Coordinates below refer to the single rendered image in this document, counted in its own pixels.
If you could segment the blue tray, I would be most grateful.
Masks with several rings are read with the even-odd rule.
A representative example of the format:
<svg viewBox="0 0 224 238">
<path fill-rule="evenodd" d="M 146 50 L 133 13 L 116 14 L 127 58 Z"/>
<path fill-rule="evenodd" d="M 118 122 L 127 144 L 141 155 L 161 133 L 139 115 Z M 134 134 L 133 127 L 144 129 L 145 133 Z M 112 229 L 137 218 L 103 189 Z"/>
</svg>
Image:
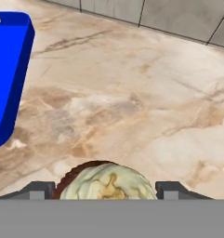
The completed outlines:
<svg viewBox="0 0 224 238">
<path fill-rule="evenodd" d="M 33 39 L 28 14 L 0 11 L 0 146 L 14 130 Z"/>
</svg>

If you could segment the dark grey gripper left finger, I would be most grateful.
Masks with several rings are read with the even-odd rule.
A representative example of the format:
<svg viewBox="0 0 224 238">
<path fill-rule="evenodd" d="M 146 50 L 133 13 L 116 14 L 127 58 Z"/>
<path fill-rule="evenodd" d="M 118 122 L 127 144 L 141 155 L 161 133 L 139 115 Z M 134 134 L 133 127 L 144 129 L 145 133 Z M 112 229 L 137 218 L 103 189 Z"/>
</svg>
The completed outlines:
<svg viewBox="0 0 224 238">
<path fill-rule="evenodd" d="M 0 196 L 0 200 L 49 200 L 55 187 L 54 181 L 32 181 L 19 191 Z"/>
</svg>

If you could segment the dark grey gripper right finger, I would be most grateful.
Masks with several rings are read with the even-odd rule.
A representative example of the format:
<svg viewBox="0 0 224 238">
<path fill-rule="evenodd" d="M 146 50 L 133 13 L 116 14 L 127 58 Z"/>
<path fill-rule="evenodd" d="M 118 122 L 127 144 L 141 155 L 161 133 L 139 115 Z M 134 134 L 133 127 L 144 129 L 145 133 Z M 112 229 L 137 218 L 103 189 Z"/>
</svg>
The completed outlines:
<svg viewBox="0 0 224 238">
<path fill-rule="evenodd" d="M 186 189 L 179 181 L 156 181 L 156 197 L 159 200 L 207 199 L 207 196 Z"/>
</svg>

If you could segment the cupcake with pale frosting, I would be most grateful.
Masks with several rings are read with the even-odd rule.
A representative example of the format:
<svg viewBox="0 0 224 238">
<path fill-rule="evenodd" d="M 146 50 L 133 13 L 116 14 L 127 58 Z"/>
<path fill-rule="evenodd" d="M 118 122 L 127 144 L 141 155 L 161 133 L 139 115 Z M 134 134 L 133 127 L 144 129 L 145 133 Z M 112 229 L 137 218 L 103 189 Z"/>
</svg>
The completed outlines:
<svg viewBox="0 0 224 238">
<path fill-rule="evenodd" d="M 110 161 L 89 161 L 60 180 L 57 200 L 156 200 L 150 182 L 138 171 Z"/>
</svg>

